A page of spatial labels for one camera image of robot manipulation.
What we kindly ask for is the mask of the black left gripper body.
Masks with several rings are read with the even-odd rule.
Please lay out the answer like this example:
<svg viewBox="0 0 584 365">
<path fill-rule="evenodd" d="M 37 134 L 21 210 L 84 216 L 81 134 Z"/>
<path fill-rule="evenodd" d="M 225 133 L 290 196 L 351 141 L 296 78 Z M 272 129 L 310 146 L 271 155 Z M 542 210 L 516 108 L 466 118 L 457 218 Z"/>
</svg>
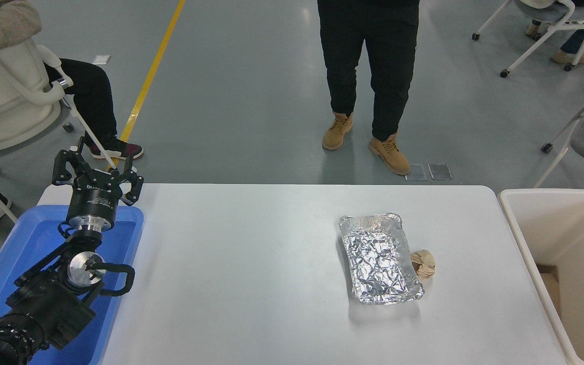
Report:
<svg viewBox="0 0 584 365">
<path fill-rule="evenodd" d="M 117 175 L 97 169 L 83 172 L 72 183 L 67 221 L 69 224 L 84 224 L 92 217 L 100 224 L 115 224 L 120 196 Z"/>
</svg>

